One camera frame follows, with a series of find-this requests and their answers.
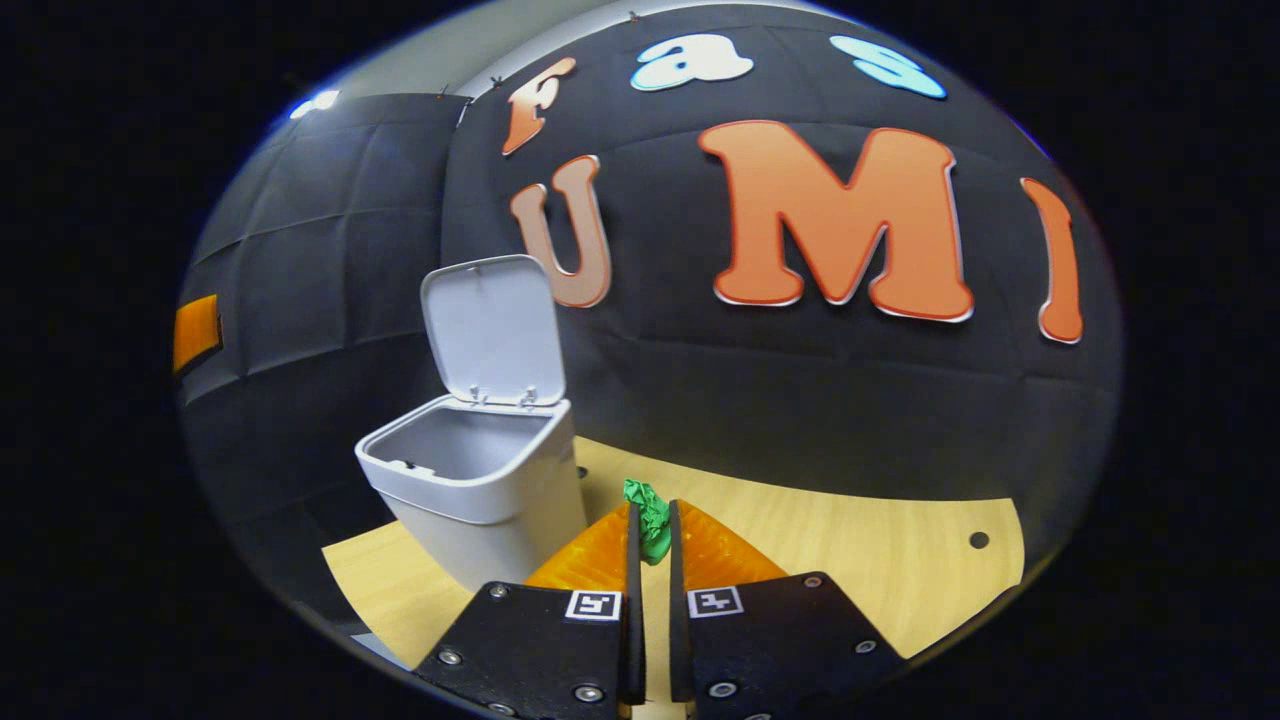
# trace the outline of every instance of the bolt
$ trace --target bolt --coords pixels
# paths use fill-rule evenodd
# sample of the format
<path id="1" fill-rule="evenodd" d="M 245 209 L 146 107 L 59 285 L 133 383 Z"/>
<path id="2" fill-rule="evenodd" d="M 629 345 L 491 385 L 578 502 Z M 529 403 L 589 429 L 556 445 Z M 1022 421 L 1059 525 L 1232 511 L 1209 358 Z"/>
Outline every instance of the bolt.
<path id="1" fill-rule="evenodd" d="M 728 697 L 737 692 L 737 685 L 733 683 L 716 683 L 707 691 L 707 694 L 712 697 Z"/>
<path id="2" fill-rule="evenodd" d="M 600 702 L 604 700 L 604 691 L 595 685 L 579 685 L 573 688 L 573 697 L 582 702 Z"/>

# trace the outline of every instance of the trash can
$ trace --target trash can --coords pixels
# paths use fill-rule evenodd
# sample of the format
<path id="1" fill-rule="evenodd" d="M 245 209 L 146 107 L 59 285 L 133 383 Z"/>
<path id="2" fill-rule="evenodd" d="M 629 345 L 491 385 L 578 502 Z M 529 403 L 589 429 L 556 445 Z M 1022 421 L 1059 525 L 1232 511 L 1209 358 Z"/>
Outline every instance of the trash can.
<path id="1" fill-rule="evenodd" d="M 356 457 L 468 591 L 524 583 L 586 528 L 550 283 L 507 255 L 435 270 L 420 295 L 449 395 L 364 437 Z"/>

